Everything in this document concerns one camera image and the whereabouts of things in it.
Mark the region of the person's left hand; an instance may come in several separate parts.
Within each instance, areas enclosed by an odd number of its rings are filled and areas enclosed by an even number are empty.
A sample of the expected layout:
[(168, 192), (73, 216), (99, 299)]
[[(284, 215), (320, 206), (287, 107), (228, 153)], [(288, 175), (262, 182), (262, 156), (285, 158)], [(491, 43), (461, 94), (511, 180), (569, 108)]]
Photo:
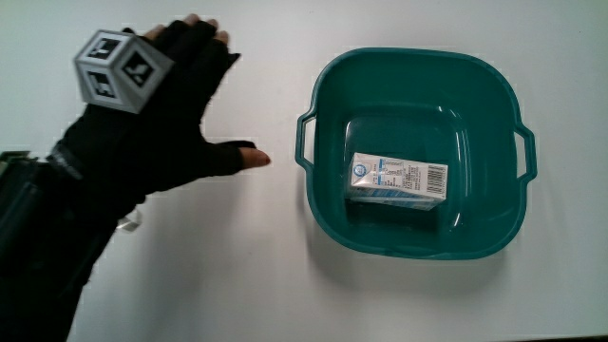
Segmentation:
[(143, 40), (174, 65), (142, 112), (90, 104), (47, 158), (89, 215), (121, 218), (150, 194), (271, 162), (253, 142), (208, 142), (201, 133), (205, 108), (239, 57), (216, 20), (190, 14)]

